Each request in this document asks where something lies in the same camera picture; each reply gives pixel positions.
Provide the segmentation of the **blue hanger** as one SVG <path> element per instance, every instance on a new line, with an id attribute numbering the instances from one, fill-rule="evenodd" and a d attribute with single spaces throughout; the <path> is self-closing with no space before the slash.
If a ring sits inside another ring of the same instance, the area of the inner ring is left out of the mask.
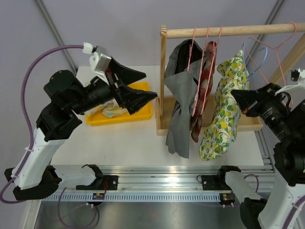
<path id="1" fill-rule="evenodd" d="M 262 65 L 264 64 L 265 60 L 266 60 L 266 57 L 267 57 L 267 54 L 268 54 L 268 48 L 266 46 L 263 46 L 259 51 L 262 51 L 264 50 L 264 57 L 263 57 L 263 60 L 261 61 L 261 63 L 256 67 L 256 69 L 254 71 L 252 71 L 251 73 L 248 73 L 248 70 L 247 70 L 247 64 L 246 64 L 246 61 L 245 61 L 245 58 L 244 58 L 244 55 L 245 53 L 247 53 L 248 55 L 248 58 L 251 59 L 251 55 L 249 53 L 249 51 L 247 51 L 246 49 L 246 44 L 247 42 L 244 42 L 242 44 L 242 51 L 243 51 L 243 55 L 242 55 L 242 60 L 245 64 L 245 75 L 246 75 L 246 83 L 245 83 L 245 86 L 244 86 L 244 90 L 245 89 L 248 89 L 249 88 L 249 82 L 250 82 L 250 79 L 251 77 L 257 72 L 260 70 L 260 68 L 262 67 Z M 237 121 L 239 120 L 239 118 L 241 117 L 241 109 L 239 107 L 237 107 L 237 114 L 236 114 L 236 117 L 234 118 L 234 123 L 233 123 L 233 126 L 232 126 L 232 133 L 231 133 L 231 137 L 230 137 L 230 142 L 229 142 L 229 145 L 228 145 L 228 148 L 227 148 L 227 151 L 228 152 L 231 148 L 231 145 L 233 143 L 233 138 L 234 138 L 234 130 L 237 130 Z"/>

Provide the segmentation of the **pastel tie-dye skirt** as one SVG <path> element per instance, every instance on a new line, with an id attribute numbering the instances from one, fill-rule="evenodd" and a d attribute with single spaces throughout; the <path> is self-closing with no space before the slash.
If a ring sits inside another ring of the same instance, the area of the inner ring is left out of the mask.
<path id="1" fill-rule="evenodd" d="M 85 112 L 86 115 L 93 115 L 93 114 L 102 114 L 107 118 L 113 118 L 122 114 L 127 113 L 126 108 L 122 108 L 118 105 L 115 99 L 112 99 L 108 102 L 105 102 L 89 111 Z"/>

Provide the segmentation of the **lemon print skirt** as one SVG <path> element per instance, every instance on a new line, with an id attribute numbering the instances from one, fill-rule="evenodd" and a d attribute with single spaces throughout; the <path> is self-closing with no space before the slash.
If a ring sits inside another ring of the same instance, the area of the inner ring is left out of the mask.
<path id="1" fill-rule="evenodd" d="M 217 72 L 222 77 L 214 94 L 216 107 L 212 123 L 202 129 L 203 138 L 199 147 L 199 156 L 203 161 L 219 159 L 230 150 L 236 140 L 237 124 L 241 118 L 240 108 L 231 91 L 249 89 L 249 73 L 245 68 L 243 50 L 218 65 Z"/>

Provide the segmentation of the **red plaid skirt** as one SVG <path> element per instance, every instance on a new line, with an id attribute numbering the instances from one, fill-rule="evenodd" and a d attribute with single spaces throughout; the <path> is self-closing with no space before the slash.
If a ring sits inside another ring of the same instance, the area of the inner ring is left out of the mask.
<path id="1" fill-rule="evenodd" d="M 212 90 L 213 86 L 213 74 L 215 72 L 215 60 L 217 43 L 215 41 L 208 42 L 205 49 L 209 57 L 205 62 L 203 67 L 203 74 L 201 78 L 201 87 L 199 91 L 199 101 L 196 106 L 195 115 L 191 118 L 191 138 L 194 142 L 198 142 L 199 134 L 201 131 L 201 125 L 203 120 L 203 112 L 207 105 L 207 100 Z"/>

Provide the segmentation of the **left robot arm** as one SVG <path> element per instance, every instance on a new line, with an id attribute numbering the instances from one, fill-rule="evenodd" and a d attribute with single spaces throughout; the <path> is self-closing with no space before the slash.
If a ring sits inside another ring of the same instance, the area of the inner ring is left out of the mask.
<path id="1" fill-rule="evenodd" d="M 146 74 L 119 64 L 112 57 L 91 57 L 94 77 L 84 86 L 68 70 L 56 72 L 44 86 L 51 102 L 41 111 L 29 147 L 21 162 L 5 170 L 9 184 L 14 184 L 15 202 L 44 199 L 59 188 L 103 190 L 103 172 L 95 164 L 77 169 L 56 169 L 51 160 L 56 151 L 81 125 L 80 115 L 115 100 L 129 114 L 141 110 L 157 97 L 156 92 L 133 89 L 130 84 Z"/>

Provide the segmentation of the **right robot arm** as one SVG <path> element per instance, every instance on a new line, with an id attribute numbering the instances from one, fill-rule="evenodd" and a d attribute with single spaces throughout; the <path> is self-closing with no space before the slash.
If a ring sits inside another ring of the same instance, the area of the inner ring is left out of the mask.
<path id="1" fill-rule="evenodd" d="M 241 220 L 248 229 L 290 229 L 305 204 L 305 103 L 291 109 L 291 95 L 274 83 L 231 95 L 244 115 L 260 117 L 279 140 L 271 194 L 239 196 Z"/>

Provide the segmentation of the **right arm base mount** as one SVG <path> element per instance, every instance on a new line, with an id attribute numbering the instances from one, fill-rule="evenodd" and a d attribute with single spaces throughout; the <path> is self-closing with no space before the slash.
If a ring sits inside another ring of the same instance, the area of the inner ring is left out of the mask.
<path id="1" fill-rule="evenodd" d="M 257 189 L 253 190 L 239 167 L 221 166 L 215 175 L 198 175 L 203 190 L 205 191 L 228 191 L 235 195 L 240 203 L 250 201 L 265 203 Z"/>

